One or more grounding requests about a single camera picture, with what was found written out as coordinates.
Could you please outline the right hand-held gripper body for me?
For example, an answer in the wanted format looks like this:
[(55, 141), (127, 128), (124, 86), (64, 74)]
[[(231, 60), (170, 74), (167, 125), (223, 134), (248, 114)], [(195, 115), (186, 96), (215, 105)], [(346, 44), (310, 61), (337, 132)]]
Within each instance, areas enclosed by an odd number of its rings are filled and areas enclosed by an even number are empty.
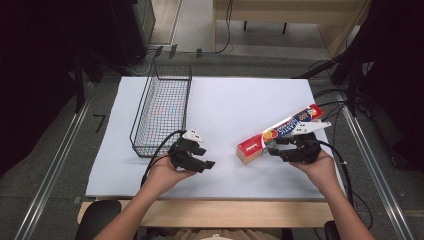
[(284, 145), (295, 145), (295, 149), (283, 151), (284, 162), (312, 163), (321, 152), (321, 143), (317, 140), (317, 130), (330, 127), (330, 122), (299, 122), (292, 132), (283, 138)]

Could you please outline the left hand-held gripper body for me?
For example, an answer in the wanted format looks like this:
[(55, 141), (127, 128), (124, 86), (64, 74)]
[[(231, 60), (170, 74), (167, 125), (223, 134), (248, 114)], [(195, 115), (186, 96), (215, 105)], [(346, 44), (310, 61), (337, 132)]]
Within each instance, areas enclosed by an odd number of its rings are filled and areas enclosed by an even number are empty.
[(203, 140), (196, 130), (191, 129), (184, 132), (168, 150), (172, 165), (175, 168), (181, 167), (185, 169), (185, 164), (189, 160), (199, 160), (194, 158), (194, 154), (191, 153), (191, 150), (200, 147), (202, 142)]

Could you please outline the long plastic wrap box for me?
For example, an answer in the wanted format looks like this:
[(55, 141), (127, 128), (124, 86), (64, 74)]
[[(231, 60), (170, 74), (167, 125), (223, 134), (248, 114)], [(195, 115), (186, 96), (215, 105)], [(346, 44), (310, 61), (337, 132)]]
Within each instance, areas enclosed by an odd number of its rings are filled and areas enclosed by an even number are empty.
[(311, 104), (264, 131), (239, 143), (236, 148), (236, 155), (243, 164), (248, 164), (257, 159), (264, 152), (266, 147), (274, 145), (277, 137), (288, 136), (300, 122), (316, 121), (323, 113), (324, 111), (318, 105)]

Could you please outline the person's left hand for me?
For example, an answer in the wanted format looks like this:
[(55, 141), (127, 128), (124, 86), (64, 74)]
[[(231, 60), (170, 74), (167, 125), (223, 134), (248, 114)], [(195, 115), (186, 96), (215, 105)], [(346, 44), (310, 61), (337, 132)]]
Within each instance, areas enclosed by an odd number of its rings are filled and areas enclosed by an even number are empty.
[(190, 170), (176, 170), (171, 163), (171, 158), (164, 155), (155, 159), (143, 187), (161, 195), (182, 180), (194, 175), (195, 172)]

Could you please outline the person's right hand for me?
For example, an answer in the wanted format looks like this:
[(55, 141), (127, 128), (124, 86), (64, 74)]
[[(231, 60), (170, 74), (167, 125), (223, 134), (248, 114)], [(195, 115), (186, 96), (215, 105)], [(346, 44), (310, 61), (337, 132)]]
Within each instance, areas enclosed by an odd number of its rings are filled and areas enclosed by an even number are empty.
[(304, 172), (319, 190), (338, 186), (334, 159), (322, 150), (313, 163), (291, 163), (291, 166)]

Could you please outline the wooden table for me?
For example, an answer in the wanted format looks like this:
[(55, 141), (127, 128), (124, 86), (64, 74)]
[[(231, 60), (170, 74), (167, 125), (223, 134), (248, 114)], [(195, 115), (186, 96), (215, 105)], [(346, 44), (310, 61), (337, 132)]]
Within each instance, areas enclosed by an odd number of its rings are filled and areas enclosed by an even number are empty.
[(140, 225), (193, 228), (308, 228), (333, 219), (323, 201), (160, 199)]

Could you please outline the white table mat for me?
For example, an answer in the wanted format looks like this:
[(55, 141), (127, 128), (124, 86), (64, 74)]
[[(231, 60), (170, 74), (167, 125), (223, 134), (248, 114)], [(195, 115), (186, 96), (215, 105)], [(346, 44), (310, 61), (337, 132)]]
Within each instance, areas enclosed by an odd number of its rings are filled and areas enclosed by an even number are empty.
[[(90, 197), (132, 197), (148, 164), (137, 156), (130, 131), (146, 80), (122, 78), (108, 126), (92, 167)], [(243, 164), (236, 147), (244, 140), (309, 106), (310, 86), (301, 79), (192, 79), (187, 126), (203, 139), (205, 159), (214, 166), (166, 192), (168, 199), (318, 199), (321, 194), (304, 173), (280, 158), (263, 154)]]

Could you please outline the black metal stand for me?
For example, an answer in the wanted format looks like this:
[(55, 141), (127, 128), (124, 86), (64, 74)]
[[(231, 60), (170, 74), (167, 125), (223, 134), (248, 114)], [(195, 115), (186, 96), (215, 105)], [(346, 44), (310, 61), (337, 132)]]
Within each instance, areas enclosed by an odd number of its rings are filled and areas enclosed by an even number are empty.
[(330, 82), (333, 85), (341, 85), (345, 80), (348, 80), (347, 86), (347, 108), (353, 117), (356, 117), (356, 94), (361, 78), (364, 76), (362, 72), (362, 62), (355, 57), (349, 57), (347, 54), (330, 60), (325, 60), (319, 66), (295, 76), (295, 79), (310, 79), (311, 77), (321, 73), (330, 67), (336, 65), (336, 69), (330, 77)]
[(100, 82), (103, 78), (101, 66), (106, 66), (121, 76), (132, 76), (132, 73), (109, 61), (99, 53), (90, 48), (83, 48), (76, 52), (73, 60), (76, 107), (75, 112), (79, 113), (85, 103), (85, 90), (83, 76), (86, 75), (91, 82)]

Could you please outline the dark curtain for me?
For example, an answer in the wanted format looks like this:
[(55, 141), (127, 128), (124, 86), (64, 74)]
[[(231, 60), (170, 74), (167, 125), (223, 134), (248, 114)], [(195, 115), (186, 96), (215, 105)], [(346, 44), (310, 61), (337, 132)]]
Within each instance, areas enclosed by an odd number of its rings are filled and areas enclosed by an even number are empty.
[(74, 59), (126, 65), (118, 22), (131, 0), (0, 0), (0, 177), (81, 90)]
[(344, 54), (362, 62), (358, 90), (393, 164), (424, 172), (424, 0), (373, 0)]

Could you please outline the light wooden desk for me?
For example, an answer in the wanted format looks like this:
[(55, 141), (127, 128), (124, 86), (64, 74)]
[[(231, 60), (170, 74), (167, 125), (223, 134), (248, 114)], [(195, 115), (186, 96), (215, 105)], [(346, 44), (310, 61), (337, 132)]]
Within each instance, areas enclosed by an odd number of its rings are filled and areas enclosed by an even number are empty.
[(364, 22), (373, 0), (212, 0), (212, 46), (216, 21), (226, 19), (229, 1), (235, 21), (316, 24), (329, 56), (334, 58), (353, 29)]

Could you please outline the dark cabinet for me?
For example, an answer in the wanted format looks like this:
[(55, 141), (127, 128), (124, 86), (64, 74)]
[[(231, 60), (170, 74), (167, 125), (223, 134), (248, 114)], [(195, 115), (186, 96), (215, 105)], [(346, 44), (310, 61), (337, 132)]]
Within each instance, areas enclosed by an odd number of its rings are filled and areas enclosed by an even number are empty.
[(118, 32), (123, 65), (130, 66), (147, 55), (156, 23), (151, 0), (110, 0)]

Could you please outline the metal floor rail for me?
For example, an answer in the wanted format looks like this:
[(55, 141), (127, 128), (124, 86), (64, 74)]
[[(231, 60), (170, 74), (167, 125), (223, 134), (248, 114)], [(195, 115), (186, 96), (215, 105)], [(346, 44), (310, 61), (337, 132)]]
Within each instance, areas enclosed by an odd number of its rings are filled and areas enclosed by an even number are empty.
[(73, 115), (72, 121), (67, 128), (67, 131), (54, 155), (38, 191), (29, 205), (29, 209), (25, 214), (14, 240), (31, 239), (38, 221), (47, 205), (49, 197), (66, 162), (68, 153), (88, 111), (93, 91), (95, 90), (95, 85), (93, 83), (88, 83), (84, 90), (85, 100), (83, 101), (82, 107)]
[(347, 107), (343, 109), (343, 115), (349, 125), (350, 131), (353, 134), (362, 159), (368, 169), (372, 182), (397, 238), (399, 240), (415, 240), (404, 213), (399, 206), (398, 201), (395, 199), (395, 196), (377, 163), (374, 153), (372, 152), (357, 118), (350, 113)]

